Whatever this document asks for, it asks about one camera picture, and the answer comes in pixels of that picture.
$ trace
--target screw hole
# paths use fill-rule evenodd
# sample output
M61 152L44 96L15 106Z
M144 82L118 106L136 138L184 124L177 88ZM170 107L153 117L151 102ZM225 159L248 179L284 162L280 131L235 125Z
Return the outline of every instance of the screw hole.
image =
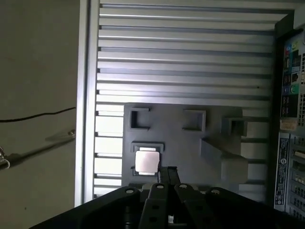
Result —
M152 222L152 223L155 223L155 222L157 222L157 218L156 217L150 217L149 221Z
M196 206L196 210L197 210L197 211L202 211L202 210L203 210L203 207L202 207L202 206Z

